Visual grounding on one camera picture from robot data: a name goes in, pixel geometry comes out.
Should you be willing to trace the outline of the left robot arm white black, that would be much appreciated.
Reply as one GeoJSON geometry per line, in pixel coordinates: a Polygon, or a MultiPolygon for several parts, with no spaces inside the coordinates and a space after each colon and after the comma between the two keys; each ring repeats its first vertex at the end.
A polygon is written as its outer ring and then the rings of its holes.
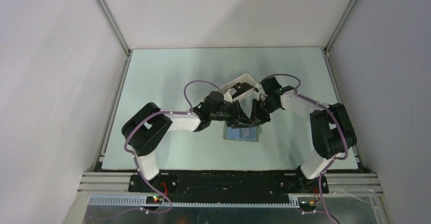
{"type": "Polygon", "coordinates": [[[122,127],[125,151],[131,153],[141,185],[147,191],[156,191],[161,185],[155,150],[168,132],[199,132],[212,121],[223,121],[230,128],[249,128],[252,120],[242,110],[239,101],[227,101],[218,91],[212,91],[189,111],[163,111],[151,102],[142,107],[122,127]]]}

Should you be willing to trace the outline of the white plastic bin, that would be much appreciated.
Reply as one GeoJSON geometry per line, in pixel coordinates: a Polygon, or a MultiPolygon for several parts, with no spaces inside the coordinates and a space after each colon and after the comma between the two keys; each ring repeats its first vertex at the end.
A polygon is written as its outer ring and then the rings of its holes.
{"type": "Polygon", "coordinates": [[[210,102],[215,102],[216,104],[223,105],[225,102],[236,102],[236,101],[241,102],[251,97],[252,95],[258,94],[259,88],[260,88],[260,85],[249,74],[243,74],[221,87],[216,86],[215,91],[212,91],[203,97],[202,103],[209,104],[210,102]],[[232,96],[229,93],[229,90],[237,82],[240,82],[240,83],[246,82],[250,84],[253,87],[253,89],[247,91],[246,93],[242,94],[238,98],[232,99],[232,96]]]}

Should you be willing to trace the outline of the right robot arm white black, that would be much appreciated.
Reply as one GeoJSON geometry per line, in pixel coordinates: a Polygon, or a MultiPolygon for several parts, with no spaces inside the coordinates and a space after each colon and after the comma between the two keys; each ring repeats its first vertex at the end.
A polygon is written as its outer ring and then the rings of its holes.
{"type": "Polygon", "coordinates": [[[270,122],[270,114],[281,109],[294,112],[310,123],[314,150],[299,166],[300,175],[295,179],[297,189],[308,193],[316,186],[315,178],[322,176],[334,162],[348,158],[357,137],[343,104],[319,102],[298,89],[298,86],[281,86],[274,75],[264,78],[258,86],[258,97],[253,100],[251,120],[256,125],[270,122]]]}

